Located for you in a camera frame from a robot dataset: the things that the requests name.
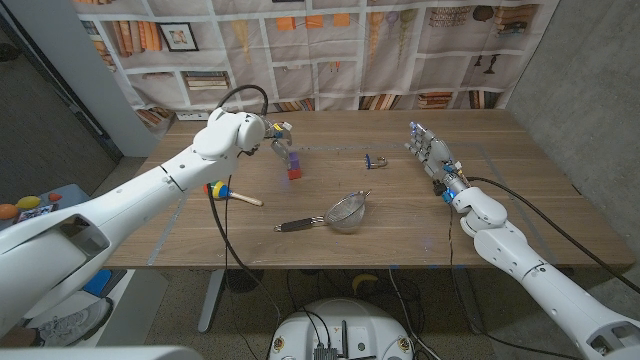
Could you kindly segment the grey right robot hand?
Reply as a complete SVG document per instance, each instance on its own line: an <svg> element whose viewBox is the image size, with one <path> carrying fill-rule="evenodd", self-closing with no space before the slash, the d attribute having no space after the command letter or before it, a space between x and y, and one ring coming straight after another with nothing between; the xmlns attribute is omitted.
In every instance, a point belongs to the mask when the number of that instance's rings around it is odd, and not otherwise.
<svg viewBox="0 0 640 360"><path fill-rule="evenodd" d="M470 185L447 144L419 123L410 122L409 127L410 140L405 148L418 159L426 174L454 193L468 189Z"/></svg>

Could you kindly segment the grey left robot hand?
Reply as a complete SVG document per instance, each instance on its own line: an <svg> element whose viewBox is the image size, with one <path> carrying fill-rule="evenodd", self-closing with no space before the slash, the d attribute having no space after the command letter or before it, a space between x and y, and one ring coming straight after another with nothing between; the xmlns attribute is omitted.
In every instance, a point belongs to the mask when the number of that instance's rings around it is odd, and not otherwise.
<svg viewBox="0 0 640 360"><path fill-rule="evenodd" d="M292 125L288 122L271 122L264 119L265 139L271 141L270 147L276 155L283 161L286 167L290 165L290 147L293 144L291 130Z"/></svg>

